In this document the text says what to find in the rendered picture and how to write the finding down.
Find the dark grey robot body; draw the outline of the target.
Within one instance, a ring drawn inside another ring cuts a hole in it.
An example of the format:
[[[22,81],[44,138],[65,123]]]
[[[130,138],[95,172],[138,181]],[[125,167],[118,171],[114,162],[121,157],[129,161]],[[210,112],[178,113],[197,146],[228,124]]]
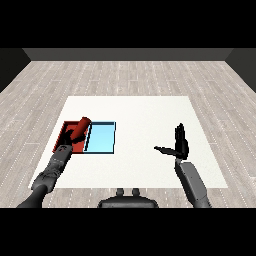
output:
[[[131,196],[125,196],[124,189],[118,188],[116,195],[101,200],[98,208],[158,208],[158,204],[155,200],[142,197],[138,188],[132,189]]]

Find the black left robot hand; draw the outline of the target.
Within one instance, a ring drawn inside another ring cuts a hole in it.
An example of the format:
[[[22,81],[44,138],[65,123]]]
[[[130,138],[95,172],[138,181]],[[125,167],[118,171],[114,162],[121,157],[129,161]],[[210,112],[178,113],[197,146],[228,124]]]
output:
[[[84,139],[85,135],[83,133],[70,129],[63,134],[61,144],[72,146],[73,144],[83,142]]]

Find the red can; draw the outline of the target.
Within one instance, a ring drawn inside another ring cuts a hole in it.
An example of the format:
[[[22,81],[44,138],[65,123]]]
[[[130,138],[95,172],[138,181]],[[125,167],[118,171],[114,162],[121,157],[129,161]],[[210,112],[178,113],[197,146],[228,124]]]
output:
[[[84,132],[91,124],[91,120],[87,117],[82,117],[81,120],[78,122],[77,126],[75,127],[74,131],[70,135],[72,141],[82,137]]]

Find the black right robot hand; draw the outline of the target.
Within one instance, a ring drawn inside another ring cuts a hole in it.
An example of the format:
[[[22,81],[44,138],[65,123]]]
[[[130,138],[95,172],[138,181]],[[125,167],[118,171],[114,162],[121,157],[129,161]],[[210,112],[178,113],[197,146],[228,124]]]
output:
[[[172,155],[178,159],[186,160],[189,154],[188,141],[185,138],[185,129],[184,125],[180,123],[175,128],[175,148],[166,148],[166,147],[154,147],[155,150],[158,150],[162,154]]]

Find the red shallow open box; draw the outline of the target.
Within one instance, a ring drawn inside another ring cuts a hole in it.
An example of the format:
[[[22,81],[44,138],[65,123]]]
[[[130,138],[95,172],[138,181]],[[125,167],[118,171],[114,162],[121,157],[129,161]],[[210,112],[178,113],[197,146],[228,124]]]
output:
[[[62,141],[62,138],[63,138],[63,134],[72,129],[74,130],[75,127],[77,126],[79,121],[65,121],[62,125],[62,128],[59,132],[59,135],[58,135],[58,138],[56,140],[56,143],[54,145],[54,148],[53,148],[53,152],[56,152],[57,148],[62,145],[61,144],[61,141]],[[86,129],[86,131],[84,132],[84,135],[85,135],[85,139],[83,142],[80,142],[80,143],[77,143],[77,144],[73,144],[72,145],[72,153],[73,154],[82,154],[84,152],[84,147],[86,145],[86,137],[89,133],[89,128],[90,128],[91,124],[89,125],[89,127]]]

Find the light blue shallow open box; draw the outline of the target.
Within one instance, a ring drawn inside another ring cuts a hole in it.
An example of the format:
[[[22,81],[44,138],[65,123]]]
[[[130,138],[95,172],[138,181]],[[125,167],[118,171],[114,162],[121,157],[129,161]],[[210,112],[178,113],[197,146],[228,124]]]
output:
[[[114,121],[93,121],[89,125],[84,142],[84,154],[113,154],[116,123]]]

